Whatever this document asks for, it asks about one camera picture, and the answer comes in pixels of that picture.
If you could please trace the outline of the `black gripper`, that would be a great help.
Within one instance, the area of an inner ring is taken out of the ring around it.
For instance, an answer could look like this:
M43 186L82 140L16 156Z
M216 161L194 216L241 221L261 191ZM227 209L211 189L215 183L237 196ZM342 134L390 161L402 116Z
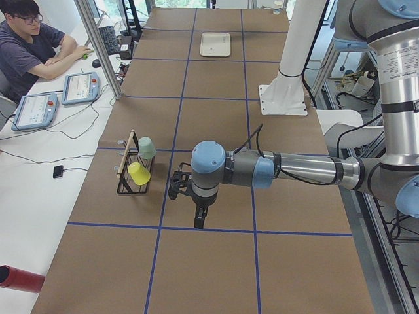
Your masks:
M208 200L198 200L195 201L195 204L194 228L203 229L210 203Z

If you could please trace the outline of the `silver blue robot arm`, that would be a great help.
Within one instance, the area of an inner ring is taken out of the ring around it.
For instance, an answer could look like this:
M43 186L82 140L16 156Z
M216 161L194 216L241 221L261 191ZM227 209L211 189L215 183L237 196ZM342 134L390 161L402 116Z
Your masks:
M336 39L363 42L377 55L386 151L380 158L226 151L203 141L192 152L188 182L203 228L220 184L268 188L277 178L340 185L418 216L418 2L341 1Z

